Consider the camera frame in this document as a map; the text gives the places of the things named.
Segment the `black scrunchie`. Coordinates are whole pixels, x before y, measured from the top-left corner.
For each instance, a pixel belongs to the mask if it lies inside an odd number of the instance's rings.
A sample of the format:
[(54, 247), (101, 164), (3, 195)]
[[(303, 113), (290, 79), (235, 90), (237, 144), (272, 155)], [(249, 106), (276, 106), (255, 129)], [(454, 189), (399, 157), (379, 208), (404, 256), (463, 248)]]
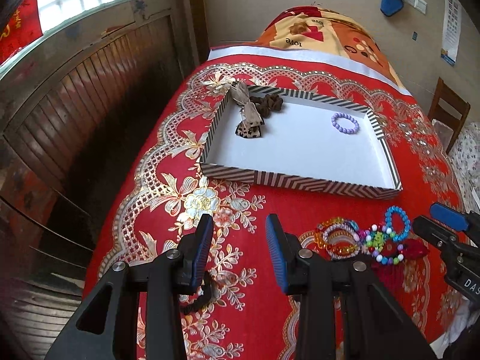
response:
[(186, 306), (180, 306), (181, 313), (184, 315), (194, 314), (211, 304), (212, 299), (214, 298), (215, 287), (215, 281), (212, 278), (212, 275), (209, 271), (205, 271), (202, 285), (200, 286), (200, 289), (202, 289), (202, 294), (198, 295), (198, 297), (192, 303), (187, 304)]

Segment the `red fabric item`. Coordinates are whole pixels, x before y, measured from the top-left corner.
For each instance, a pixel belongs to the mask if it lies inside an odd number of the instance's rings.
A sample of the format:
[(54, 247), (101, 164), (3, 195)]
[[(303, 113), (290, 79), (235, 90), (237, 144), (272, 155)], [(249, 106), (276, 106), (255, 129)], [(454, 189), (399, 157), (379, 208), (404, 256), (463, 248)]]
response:
[(402, 242), (403, 255), (406, 260), (418, 260), (428, 255), (429, 249), (421, 239), (407, 238)]

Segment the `red floral bedspread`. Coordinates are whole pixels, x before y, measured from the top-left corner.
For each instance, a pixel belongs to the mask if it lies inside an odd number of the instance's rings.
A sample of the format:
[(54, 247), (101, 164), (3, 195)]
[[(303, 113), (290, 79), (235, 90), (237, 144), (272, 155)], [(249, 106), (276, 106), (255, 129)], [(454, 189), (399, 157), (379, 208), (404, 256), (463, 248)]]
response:
[[(198, 160), (222, 97), (235, 80), (346, 99), (370, 107), (385, 131), (400, 173), (392, 201), (310, 193), (208, 179)], [(190, 233), (202, 214), (214, 220), (209, 271), (213, 302), (185, 316), (190, 359), (292, 359), (295, 304), (278, 288), (265, 239), (265, 219), (315, 247), (331, 219), (367, 227), (391, 205), (410, 218), (440, 202), (462, 210), (456, 177), (422, 108), (396, 78), (323, 52), (258, 46), (216, 49), (166, 105), (145, 140), (101, 230), (87, 269), (92, 289), (115, 262), (151, 261)]]

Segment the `wooden chair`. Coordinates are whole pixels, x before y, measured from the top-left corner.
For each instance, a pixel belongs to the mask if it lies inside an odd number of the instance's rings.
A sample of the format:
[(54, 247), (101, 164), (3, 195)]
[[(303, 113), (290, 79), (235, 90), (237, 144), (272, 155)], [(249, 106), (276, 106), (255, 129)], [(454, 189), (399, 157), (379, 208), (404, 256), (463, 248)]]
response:
[(440, 141), (447, 154), (460, 135), (470, 112), (470, 104), (464, 101), (439, 77), (428, 118), (437, 128)]

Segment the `striped white shallow tray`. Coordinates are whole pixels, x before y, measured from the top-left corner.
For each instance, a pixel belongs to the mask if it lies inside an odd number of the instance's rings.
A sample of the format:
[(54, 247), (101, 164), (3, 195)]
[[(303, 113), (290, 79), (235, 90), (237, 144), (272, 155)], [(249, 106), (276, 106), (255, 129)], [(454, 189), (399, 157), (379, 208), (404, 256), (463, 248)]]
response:
[(383, 128), (367, 106), (298, 89), (249, 86), (255, 97), (283, 99), (261, 135), (235, 133), (239, 106), (225, 94), (199, 159), (202, 173), (221, 180), (390, 199), (403, 186)]

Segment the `brown velvet scrunchie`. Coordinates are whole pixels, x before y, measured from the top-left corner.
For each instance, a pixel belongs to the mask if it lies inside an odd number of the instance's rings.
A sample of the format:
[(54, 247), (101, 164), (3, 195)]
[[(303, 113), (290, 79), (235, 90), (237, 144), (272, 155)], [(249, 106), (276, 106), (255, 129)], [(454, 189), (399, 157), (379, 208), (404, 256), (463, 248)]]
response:
[(272, 112), (280, 112), (283, 105), (283, 99), (277, 94), (265, 97), (250, 96), (250, 100), (262, 118), (268, 118)]

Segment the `orange love patterned blanket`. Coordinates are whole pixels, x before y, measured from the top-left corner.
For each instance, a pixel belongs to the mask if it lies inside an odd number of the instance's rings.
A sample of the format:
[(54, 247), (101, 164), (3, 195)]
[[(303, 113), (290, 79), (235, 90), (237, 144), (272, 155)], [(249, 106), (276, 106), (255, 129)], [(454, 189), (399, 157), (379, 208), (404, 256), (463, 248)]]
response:
[(281, 12), (249, 47), (269, 48), (277, 58), (323, 67), (340, 77), (383, 88), (406, 88), (368, 31), (354, 19), (319, 6)]

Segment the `red paper window decoration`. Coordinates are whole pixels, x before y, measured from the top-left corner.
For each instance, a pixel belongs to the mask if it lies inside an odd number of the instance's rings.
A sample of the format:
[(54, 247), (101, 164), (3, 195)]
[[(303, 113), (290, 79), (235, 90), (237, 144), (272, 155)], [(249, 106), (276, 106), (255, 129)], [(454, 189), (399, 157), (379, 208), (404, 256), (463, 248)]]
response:
[(41, 35), (38, 0), (24, 0), (1, 33), (0, 62), (5, 63)]

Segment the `wall calendar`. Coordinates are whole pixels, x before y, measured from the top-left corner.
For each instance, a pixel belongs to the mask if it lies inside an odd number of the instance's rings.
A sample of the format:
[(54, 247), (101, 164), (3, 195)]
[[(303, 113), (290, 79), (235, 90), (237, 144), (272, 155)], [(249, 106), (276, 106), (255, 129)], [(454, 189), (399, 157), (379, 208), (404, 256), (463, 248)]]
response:
[(461, 37), (462, 5), (459, 0), (444, 0), (444, 3), (441, 58), (454, 66)]

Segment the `white wall switch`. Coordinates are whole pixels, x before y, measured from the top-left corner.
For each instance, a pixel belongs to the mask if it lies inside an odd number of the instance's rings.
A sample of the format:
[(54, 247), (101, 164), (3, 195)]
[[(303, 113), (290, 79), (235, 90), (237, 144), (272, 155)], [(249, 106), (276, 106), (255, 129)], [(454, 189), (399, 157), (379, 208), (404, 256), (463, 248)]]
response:
[(423, 15), (426, 14), (427, 2), (425, 0), (404, 0), (407, 4), (421, 12)]

